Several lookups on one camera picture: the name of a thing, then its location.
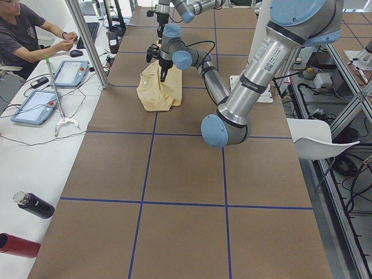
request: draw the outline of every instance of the black keyboard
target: black keyboard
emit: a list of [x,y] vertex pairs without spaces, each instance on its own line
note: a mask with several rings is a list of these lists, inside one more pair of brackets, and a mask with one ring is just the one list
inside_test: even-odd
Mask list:
[[[95,42],[95,39],[97,37],[98,29],[99,29],[99,22],[87,22],[88,30],[91,33],[93,42]],[[77,41],[76,45],[77,49],[85,48],[83,39],[80,37]]]

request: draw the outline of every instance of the red can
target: red can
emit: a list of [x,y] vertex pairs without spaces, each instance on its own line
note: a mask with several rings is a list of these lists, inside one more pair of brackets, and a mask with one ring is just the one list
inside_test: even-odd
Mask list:
[[15,237],[14,235],[0,234],[0,252],[21,257],[36,257],[40,243]]

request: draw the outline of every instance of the white desk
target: white desk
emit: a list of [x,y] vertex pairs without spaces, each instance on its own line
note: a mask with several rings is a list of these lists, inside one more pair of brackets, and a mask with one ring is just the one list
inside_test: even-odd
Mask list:
[[[88,16],[85,20],[86,22],[93,22],[96,21],[96,17]],[[67,32],[77,31],[72,19],[64,30]],[[105,53],[105,49],[109,50],[106,28],[100,28],[95,45],[98,55]],[[63,60],[89,60],[87,51],[85,49],[82,49],[82,51],[84,56],[77,58],[71,58],[68,52],[61,52],[50,57],[52,71],[55,71]],[[100,57],[103,62],[106,55]],[[45,61],[41,61],[30,78],[45,73],[48,73],[47,64]],[[87,81],[92,74],[89,72],[84,81]],[[29,83],[24,85],[11,103],[22,103],[25,100],[23,93],[28,87],[30,87]],[[87,129],[88,122],[101,94],[101,84],[98,78],[93,76],[80,90],[86,95],[86,98],[73,118],[78,121],[81,129],[76,128],[74,124],[61,126],[59,137],[67,137]],[[71,89],[62,89],[60,93],[64,95],[69,91]],[[62,97],[62,108],[67,117],[70,117],[78,109],[83,98],[84,96],[78,90]],[[16,109],[7,109],[2,117],[12,115],[15,111]],[[0,133],[4,137],[29,144],[45,142],[55,138],[54,128],[59,120],[60,115],[57,110],[40,126],[17,124],[11,122],[10,117],[0,118]],[[0,195],[0,233],[8,233],[42,243],[51,218],[44,220],[19,209],[17,204],[12,201],[13,195],[17,191],[32,192],[55,207],[83,138],[84,133],[36,146],[26,146],[0,138],[2,190]],[[2,279],[25,279],[34,261],[35,259],[0,253],[0,277]]]

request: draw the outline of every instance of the silver lid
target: silver lid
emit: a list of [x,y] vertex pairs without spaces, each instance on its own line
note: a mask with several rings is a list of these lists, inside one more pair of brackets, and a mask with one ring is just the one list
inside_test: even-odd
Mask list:
[[13,196],[13,201],[19,205],[26,205],[30,201],[31,196],[25,192],[16,192]]

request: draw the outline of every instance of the computer mouse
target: computer mouse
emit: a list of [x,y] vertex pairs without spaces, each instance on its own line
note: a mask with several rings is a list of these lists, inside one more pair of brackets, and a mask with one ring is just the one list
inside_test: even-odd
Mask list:
[[74,49],[73,51],[70,51],[70,56],[71,57],[78,57],[83,55],[82,51],[79,51],[78,49]]

